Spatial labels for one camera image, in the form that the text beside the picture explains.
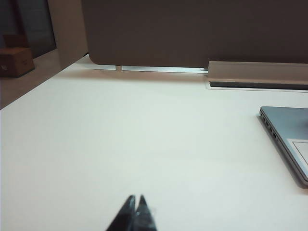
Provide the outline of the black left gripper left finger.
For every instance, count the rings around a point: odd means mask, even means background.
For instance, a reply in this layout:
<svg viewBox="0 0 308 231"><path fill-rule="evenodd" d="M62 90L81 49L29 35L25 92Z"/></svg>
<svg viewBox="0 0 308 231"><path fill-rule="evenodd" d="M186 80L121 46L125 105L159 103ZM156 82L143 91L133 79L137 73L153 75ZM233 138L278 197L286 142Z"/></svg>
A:
<svg viewBox="0 0 308 231"><path fill-rule="evenodd" d="M135 196L130 195L106 230L130 231L135 215L135 202Z"/></svg>

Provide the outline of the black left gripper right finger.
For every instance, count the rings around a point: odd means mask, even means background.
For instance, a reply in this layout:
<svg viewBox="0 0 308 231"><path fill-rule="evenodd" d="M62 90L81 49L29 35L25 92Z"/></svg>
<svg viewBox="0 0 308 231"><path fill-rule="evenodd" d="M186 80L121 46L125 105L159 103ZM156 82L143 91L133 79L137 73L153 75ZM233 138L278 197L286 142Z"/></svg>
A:
<svg viewBox="0 0 308 231"><path fill-rule="evenodd" d="M137 231L157 230L154 218L151 214L151 211L143 195L140 196L139 205L136 210L136 230Z"/></svg>

